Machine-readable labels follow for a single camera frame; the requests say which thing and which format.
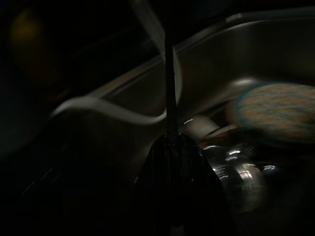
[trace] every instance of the stainless steel sink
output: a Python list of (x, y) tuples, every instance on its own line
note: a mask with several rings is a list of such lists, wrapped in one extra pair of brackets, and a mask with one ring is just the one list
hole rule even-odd
[[(184, 80), (180, 123), (262, 81), (315, 85), (314, 29), (315, 8), (254, 12), (228, 17), (177, 45)], [(91, 95), (154, 116), (165, 109), (164, 91), (164, 65), (154, 58)], [(145, 127), (106, 117), (102, 127), (88, 123), (94, 135), (103, 137), (99, 146), (110, 147), (130, 185), (152, 142), (165, 130), (165, 122)]]

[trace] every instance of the sink basin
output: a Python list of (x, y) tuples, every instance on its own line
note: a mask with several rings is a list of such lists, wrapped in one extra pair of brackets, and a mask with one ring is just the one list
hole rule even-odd
[[(237, 14), (177, 45), (183, 74), (183, 92), (178, 105), (180, 124), (260, 82), (315, 85), (314, 25), (315, 8)], [(164, 75), (164, 65), (157, 57), (90, 95), (157, 116), (165, 109)], [(136, 126), (105, 117), (100, 127), (99, 120), (97, 123), (91, 119), (94, 118), (87, 118), (86, 124), (92, 127), (90, 132), (94, 137), (100, 137), (97, 148), (108, 151), (110, 147), (122, 176), (132, 185), (151, 144), (165, 132), (165, 121)], [(282, 223), (289, 222), (291, 213), (283, 206), (277, 216), (283, 219)], [(273, 213), (250, 213), (240, 219), (251, 226), (251, 235), (284, 233), (284, 228), (277, 225), (280, 221), (273, 217)], [(269, 226), (258, 223), (261, 220), (269, 221), (265, 223)]]

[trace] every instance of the kitchen sink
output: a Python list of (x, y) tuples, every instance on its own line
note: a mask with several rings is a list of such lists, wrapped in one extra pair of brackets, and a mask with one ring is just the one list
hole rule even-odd
[[(178, 104), (180, 128), (193, 115), (260, 82), (291, 81), (314, 86), (314, 28), (315, 8), (312, 7), (251, 12), (223, 19), (177, 45), (183, 74)], [(160, 115), (165, 109), (163, 62), (160, 57), (153, 58), (90, 95), (144, 115)], [(94, 148), (103, 148), (115, 156), (119, 172), (130, 186), (151, 144), (166, 128), (165, 121), (137, 126), (110, 117), (86, 117), (85, 124), (90, 128), (91, 137), (98, 137)], [(252, 212), (239, 217), (250, 235), (284, 234), (285, 225), (290, 222), (288, 217), (293, 214), (287, 207), (294, 208), (294, 205), (283, 205), (277, 213)], [(280, 221), (286, 223), (280, 227)]]

